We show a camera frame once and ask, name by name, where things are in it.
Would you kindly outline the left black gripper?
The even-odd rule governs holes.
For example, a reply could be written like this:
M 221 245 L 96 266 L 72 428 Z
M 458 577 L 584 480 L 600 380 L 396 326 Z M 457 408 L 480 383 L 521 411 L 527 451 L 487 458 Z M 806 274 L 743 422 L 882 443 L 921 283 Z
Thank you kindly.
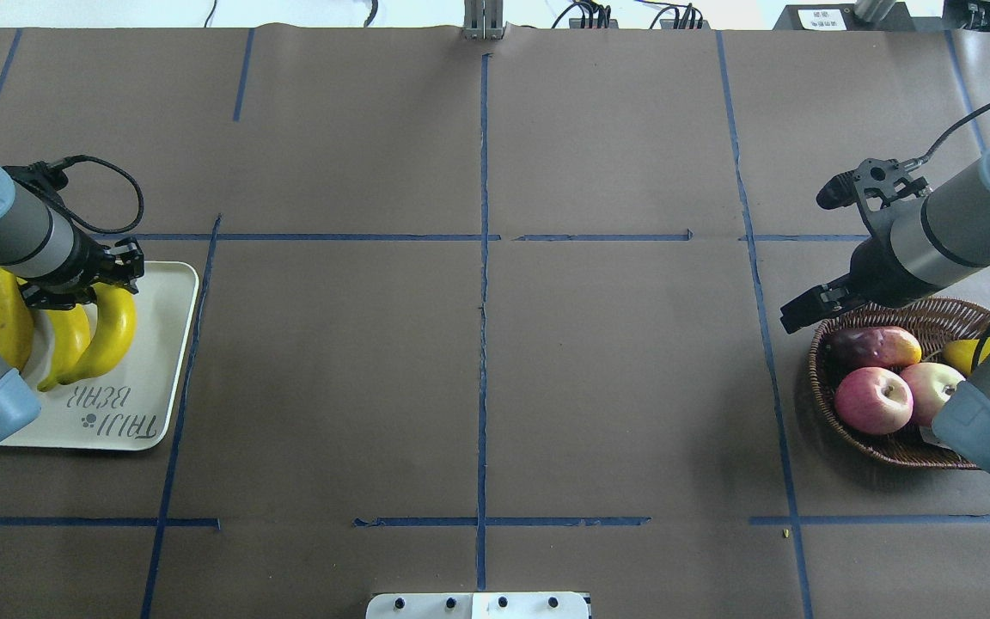
M 93 285 L 120 287 L 138 294 L 145 255 L 137 239 L 120 239 L 107 246 L 75 226 L 54 226 L 35 254 L 21 262 L 21 294 L 25 306 L 69 310 L 93 303 Z

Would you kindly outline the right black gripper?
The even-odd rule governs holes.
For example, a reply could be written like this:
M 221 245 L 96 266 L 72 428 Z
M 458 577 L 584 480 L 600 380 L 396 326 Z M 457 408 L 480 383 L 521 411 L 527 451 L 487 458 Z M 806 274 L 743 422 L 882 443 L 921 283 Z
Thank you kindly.
M 872 236 L 853 250 L 848 274 L 810 287 L 791 299 L 781 307 L 780 321 L 787 334 L 794 334 L 864 304 L 895 309 L 942 290 L 912 275 L 897 261 L 888 244 Z

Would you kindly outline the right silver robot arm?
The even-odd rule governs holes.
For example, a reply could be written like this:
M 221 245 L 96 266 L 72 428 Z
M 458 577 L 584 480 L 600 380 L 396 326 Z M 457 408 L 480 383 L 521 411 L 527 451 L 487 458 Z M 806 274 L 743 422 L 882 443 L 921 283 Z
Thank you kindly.
M 938 187 L 915 158 L 864 158 L 817 194 L 824 209 L 857 208 L 867 239 L 846 274 L 815 285 L 780 311 L 786 332 L 867 304 L 919 304 L 990 269 L 990 148 Z M 980 340 L 990 337 L 990 316 Z M 990 474 L 990 353 L 980 353 L 965 384 L 932 424 L 936 438 Z

